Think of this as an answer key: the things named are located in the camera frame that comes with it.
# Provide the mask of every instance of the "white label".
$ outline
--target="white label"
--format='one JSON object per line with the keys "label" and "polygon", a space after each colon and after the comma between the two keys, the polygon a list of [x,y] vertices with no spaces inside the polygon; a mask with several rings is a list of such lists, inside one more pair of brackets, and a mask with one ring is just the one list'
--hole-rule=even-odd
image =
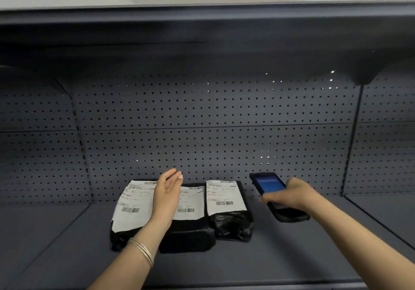
{"label": "white label", "polygon": [[180,188],[179,207],[173,220],[196,220],[205,215],[205,187]]}
{"label": "white label", "polygon": [[152,181],[131,181],[127,185],[112,216],[114,232],[140,228],[150,220],[156,184]]}
{"label": "white label", "polygon": [[219,212],[246,210],[235,181],[206,181],[206,204],[209,216]]}
{"label": "white label", "polygon": [[[137,229],[148,223],[153,211],[157,182],[130,181],[122,192],[112,216],[114,232]],[[205,215],[205,187],[180,188],[179,207],[174,220],[195,220]]]}

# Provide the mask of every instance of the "black polybag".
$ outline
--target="black polybag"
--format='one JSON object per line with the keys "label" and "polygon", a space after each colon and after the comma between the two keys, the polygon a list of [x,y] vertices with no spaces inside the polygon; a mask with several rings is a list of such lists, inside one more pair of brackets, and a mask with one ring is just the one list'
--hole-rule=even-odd
{"label": "black polybag", "polygon": [[[182,186],[199,187],[206,186],[206,184],[191,183],[183,184]],[[210,250],[216,244],[216,238],[214,230],[209,227],[207,215],[205,204],[205,216],[203,218],[197,220],[173,220],[158,247],[160,253],[205,252]],[[121,232],[113,232],[111,229],[110,241],[112,251],[122,251],[128,240],[136,235],[140,229],[141,227]]]}
{"label": "black polybag", "polygon": [[254,230],[254,218],[246,201],[245,191],[240,181],[236,181],[247,210],[220,212],[209,216],[210,226],[219,240],[248,242]]}

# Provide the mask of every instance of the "left hand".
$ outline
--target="left hand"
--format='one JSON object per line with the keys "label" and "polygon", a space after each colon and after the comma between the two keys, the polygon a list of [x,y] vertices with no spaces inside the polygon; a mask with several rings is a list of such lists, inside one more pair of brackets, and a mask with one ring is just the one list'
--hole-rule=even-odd
{"label": "left hand", "polygon": [[169,228],[179,205],[180,186],[183,183],[181,171],[170,169],[158,179],[153,197],[151,220],[162,223]]}

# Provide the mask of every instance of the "black phone case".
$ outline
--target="black phone case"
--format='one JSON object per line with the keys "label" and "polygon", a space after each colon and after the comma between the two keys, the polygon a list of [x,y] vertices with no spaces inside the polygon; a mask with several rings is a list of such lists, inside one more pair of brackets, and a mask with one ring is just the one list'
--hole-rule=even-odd
{"label": "black phone case", "polygon": [[[262,195],[264,192],[262,190],[262,187],[259,185],[259,183],[255,179],[255,177],[256,176],[267,176],[267,175],[268,176],[269,175],[274,175],[274,173],[250,173],[249,174],[249,178],[251,179],[252,184],[255,185],[255,187],[256,187],[256,189],[257,189],[257,191],[259,192],[260,195]],[[302,222],[302,221],[306,221],[306,220],[310,219],[309,214],[307,214],[306,212],[300,211],[298,209],[289,208],[289,209],[292,209],[292,210],[295,210],[295,211],[299,211],[301,213],[301,215],[297,215],[297,216],[294,216],[294,217],[288,217],[286,215],[283,215],[283,214],[279,213],[278,209],[274,208],[272,203],[267,203],[267,206],[268,206],[269,210],[271,211],[271,213],[274,215],[275,219],[277,219],[279,222],[295,223],[295,222]]]}

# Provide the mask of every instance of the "bracelet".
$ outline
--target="bracelet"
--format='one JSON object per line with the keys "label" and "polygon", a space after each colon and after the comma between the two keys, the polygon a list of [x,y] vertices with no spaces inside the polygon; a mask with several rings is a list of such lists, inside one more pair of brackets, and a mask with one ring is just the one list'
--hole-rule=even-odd
{"label": "bracelet", "polygon": [[146,256],[148,262],[150,263],[150,268],[153,268],[154,265],[154,260],[152,258],[152,255],[150,254],[150,252],[148,251],[147,247],[145,247],[142,243],[138,242],[136,239],[131,238],[130,240],[128,240],[128,243],[132,243],[135,246],[138,247],[138,249],[140,251],[142,251],[142,253],[144,254],[144,256]]}

